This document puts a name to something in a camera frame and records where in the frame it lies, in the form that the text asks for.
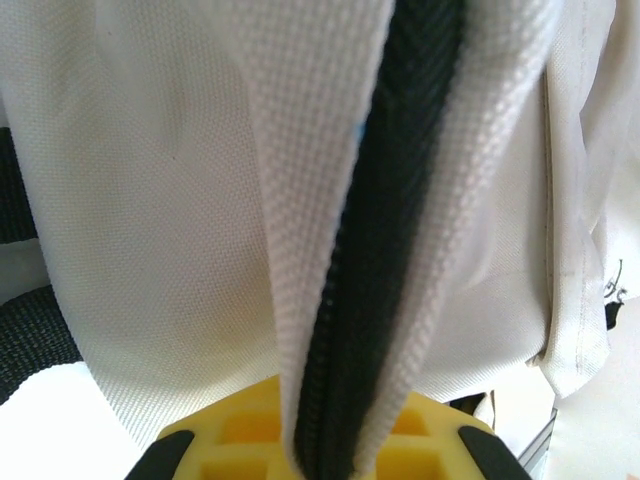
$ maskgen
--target zipper teeth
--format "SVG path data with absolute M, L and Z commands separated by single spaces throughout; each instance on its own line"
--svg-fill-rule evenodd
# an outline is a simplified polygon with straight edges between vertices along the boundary
M 308 480 L 345 480 L 354 470 L 393 339 L 462 11 L 462 0 L 396 2 L 304 368 L 294 452 Z

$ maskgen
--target black zipper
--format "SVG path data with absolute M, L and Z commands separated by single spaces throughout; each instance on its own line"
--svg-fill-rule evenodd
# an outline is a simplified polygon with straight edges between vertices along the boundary
M 346 480 L 393 338 L 463 0 L 397 0 L 304 369 L 294 450 L 308 480 Z

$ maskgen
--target black mesh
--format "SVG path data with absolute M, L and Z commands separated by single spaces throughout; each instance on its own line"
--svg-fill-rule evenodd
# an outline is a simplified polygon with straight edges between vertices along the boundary
M 0 244 L 36 237 L 11 132 L 0 128 Z
M 0 306 L 0 405 L 34 373 L 80 360 L 51 286 Z

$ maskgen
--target yellow plastic object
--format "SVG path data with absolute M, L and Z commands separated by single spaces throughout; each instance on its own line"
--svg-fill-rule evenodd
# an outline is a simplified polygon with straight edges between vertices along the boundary
M 363 480 L 484 480 L 458 428 L 491 429 L 479 420 L 409 395 L 391 435 Z M 273 377 L 187 417 L 159 438 L 191 430 L 195 438 L 174 480 L 297 480 L 280 444 L 280 390 Z

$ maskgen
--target black strap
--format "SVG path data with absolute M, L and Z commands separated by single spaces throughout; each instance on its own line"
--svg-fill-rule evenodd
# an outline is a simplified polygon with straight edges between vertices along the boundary
M 37 236 L 11 132 L 0 128 L 0 244 Z
M 34 373 L 80 360 L 51 286 L 0 306 L 0 405 Z

